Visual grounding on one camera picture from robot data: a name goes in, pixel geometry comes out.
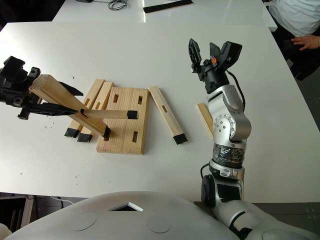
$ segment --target black cable on table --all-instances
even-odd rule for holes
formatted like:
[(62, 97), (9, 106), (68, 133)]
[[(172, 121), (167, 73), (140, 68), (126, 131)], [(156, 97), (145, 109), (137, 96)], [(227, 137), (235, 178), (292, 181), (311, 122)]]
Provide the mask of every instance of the black cable on table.
[(128, 6), (127, 2), (128, 0), (112, 0), (112, 1), (99, 1), (99, 0), (93, 0), (93, 2), (96, 3), (106, 3), (108, 4), (108, 8), (112, 11), (118, 11), (121, 9), (124, 9)]

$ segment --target black rubber cap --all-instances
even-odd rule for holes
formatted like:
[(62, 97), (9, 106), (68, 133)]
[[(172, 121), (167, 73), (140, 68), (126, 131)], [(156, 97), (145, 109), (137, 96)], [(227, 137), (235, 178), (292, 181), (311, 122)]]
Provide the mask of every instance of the black rubber cap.
[(111, 133), (110, 128), (106, 126), (104, 130), (104, 135), (102, 137), (104, 137), (105, 139), (108, 139), (110, 137), (110, 133)]
[(138, 119), (138, 111), (129, 110), (126, 115), (128, 119)]
[(91, 139), (92, 139), (92, 135), (91, 134), (80, 133), (77, 142), (90, 143)]
[(174, 136), (173, 139), (175, 140), (175, 143), (178, 144), (183, 144), (185, 142), (188, 142), (188, 139), (186, 138), (186, 135), (184, 133)]
[(80, 131), (78, 129), (73, 129), (73, 128), (69, 128), (68, 127), (66, 132), (65, 132), (65, 134), (64, 134), (64, 136), (76, 138), (78, 136), (79, 132)]

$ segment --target wooden board with slots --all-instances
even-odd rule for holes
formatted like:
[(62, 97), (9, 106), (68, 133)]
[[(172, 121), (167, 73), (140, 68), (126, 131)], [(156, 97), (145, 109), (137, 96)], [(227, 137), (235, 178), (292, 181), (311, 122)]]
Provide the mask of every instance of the wooden board with slots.
[(99, 136), (99, 153), (144, 153), (149, 91), (144, 88), (112, 87), (107, 110), (136, 110), (138, 119), (105, 119), (111, 129), (108, 139)]

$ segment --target rectangular slot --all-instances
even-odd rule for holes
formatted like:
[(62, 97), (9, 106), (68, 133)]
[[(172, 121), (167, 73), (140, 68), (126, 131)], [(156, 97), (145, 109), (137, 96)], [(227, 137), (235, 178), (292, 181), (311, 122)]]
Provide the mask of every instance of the rectangular slot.
[(137, 131), (134, 131), (134, 132), (133, 132), (132, 142), (133, 142), (133, 143), (136, 143), (136, 142), (137, 142), (137, 138), (138, 138), (138, 132), (137, 132)]
[(142, 104), (142, 96), (139, 96), (138, 104)]
[(162, 105), (162, 108), (163, 108), (163, 111), (164, 111), (165, 113), (168, 112), (167, 109), (166, 109), (166, 107), (165, 107), (165, 105)]
[(90, 98), (87, 98), (87, 99), (85, 100), (84, 105), (85, 105), (86, 107), (87, 107), (89, 101), (90, 101)]
[(95, 110), (98, 110), (99, 109), (99, 106), (100, 106), (100, 102), (98, 102), (95, 106)]
[(117, 103), (118, 102), (118, 98), (119, 98), (119, 95), (115, 94), (114, 97), (113, 97), (113, 102)]

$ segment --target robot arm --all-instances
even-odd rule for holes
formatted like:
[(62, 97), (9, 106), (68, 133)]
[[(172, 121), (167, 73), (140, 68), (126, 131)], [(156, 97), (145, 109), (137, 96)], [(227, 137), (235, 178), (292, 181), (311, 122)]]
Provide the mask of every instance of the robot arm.
[(251, 124), (244, 114), (244, 98), (241, 101), (235, 86), (226, 76), (227, 69), (238, 60), (241, 49), (241, 45), (229, 41), (221, 50), (210, 43), (210, 59), (200, 65), (199, 46), (193, 39), (189, 41), (191, 67), (205, 83), (209, 111), (214, 119), (213, 156), (209, 162), (212, 175), (202, 179), (201, 197), (210, 208), (219, 203), (244, 199), (245, 169), (242, 163)]
[[(245, 99), (236, 77), (228, 71), (239, 58), (242, 46), (226, 42), (220, 50), (210, 43), (210, 59), (200, 65), (198, 44), (190, 39), (192, 70), (205, 83), (209, 111), (213, 121), (213, 156), (211, 174), (202, 178), (201, 200), (219, 220), (241, 240), (319, 240), (314, 233), (276, 220), (244, 200), (243, 161), (250, 121), (244, 114)], [(235, 80), (242, 100), (226, 76)]]

